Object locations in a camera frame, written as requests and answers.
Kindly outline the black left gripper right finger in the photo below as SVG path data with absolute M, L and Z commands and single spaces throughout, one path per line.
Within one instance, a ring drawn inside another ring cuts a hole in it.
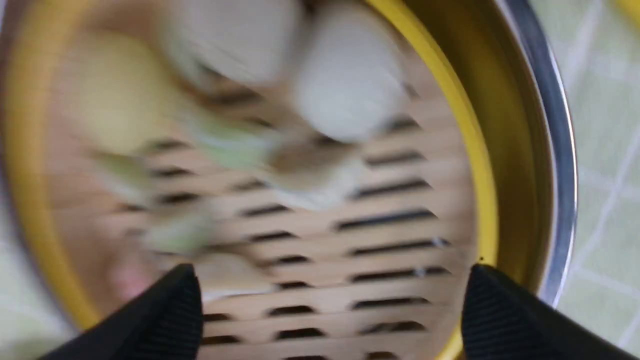
M 461 319 L 469 360 L 632 360 L 493 266 L 475 264 Z

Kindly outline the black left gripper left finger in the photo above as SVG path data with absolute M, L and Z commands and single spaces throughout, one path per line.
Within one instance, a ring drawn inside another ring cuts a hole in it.
M 201 285 L 179 264 L 145 292 L 44 360 L 195 360 L 204 332 Z

